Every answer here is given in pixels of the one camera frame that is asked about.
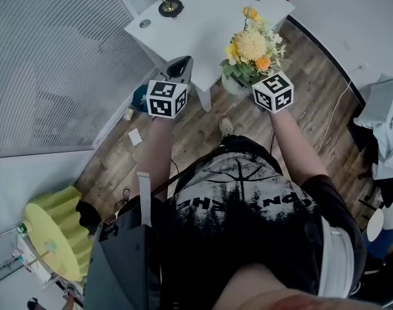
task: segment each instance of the shoe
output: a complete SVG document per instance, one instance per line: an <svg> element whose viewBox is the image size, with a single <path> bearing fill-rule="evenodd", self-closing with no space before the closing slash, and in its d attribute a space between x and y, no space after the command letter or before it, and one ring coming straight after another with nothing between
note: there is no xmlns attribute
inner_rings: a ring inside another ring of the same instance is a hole
<svg viewBox="0 0 393 310"><path fill-rule="evenodd" d="M231 124L231 120L228 116L222 116L219 123L222 137L234 135L234 127Z"/></svg>

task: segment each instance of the blue object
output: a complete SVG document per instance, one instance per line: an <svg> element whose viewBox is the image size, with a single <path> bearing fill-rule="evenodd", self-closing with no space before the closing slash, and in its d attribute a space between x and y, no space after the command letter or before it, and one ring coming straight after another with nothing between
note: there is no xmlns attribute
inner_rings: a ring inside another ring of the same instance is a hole
<svg viewBox="0 0 393 310"><path fill-rule="evenodd" d="M372 242L367 238L367 232L365 231L363 233L363 241L365 242L367 253L370 256L384 260L389 247L393 244L393 230L382 229L377 238Z"/></svg>
<svg viewBox="0 0 393 310"><path fill-rule="evenodd" d="M147 113L146 103L147 85L140 85L133 93L131 108L138 112Z"/></svg>

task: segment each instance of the black t-shirt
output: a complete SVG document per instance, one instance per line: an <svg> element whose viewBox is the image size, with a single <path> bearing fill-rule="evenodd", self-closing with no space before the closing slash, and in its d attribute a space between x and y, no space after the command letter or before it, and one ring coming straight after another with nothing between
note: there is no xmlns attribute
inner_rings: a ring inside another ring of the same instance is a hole
<svg viewBox="0 0 393 310"><path fill-rule="evenodd" d="M165 308L211 309L243 265L264 264L286 287L316 295L323 257L321 216L350 236L354 283L366 251L327 176L300 188L260 156L229 152L199 164L168 200L162 241Z"/></svg>

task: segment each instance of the white cable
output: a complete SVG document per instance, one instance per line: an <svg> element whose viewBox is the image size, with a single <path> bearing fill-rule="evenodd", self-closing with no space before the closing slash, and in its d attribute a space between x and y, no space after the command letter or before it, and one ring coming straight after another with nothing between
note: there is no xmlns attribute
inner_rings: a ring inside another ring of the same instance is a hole
<svg viewBox="0 0 393 310"><path fill-rule="evenodd" d="M324 139L325 139L325 137L326 137L326 135L327 135L328 129L330 128L330 123L332 122L334 112L335 112L337 106L338 106L339 103L340 103L341 97L343 96L343 94L345 94L345 93L347 92L347 90L349 89L351 83L352 83L352 81L349 81L349 84L347 85L346 89L345 89L345 90L343 91L343 93L339 96L339 99L337 100L336 106L334 106L334 108L333 108L332 115L330 116L330 120L328 121L328 124L327 124L326 132L324 133L323 139L321 140L319 149L317 149L317 153L319 153L319 151L320 151L320 149L321 149L321 146L323 146Z"/></svg>

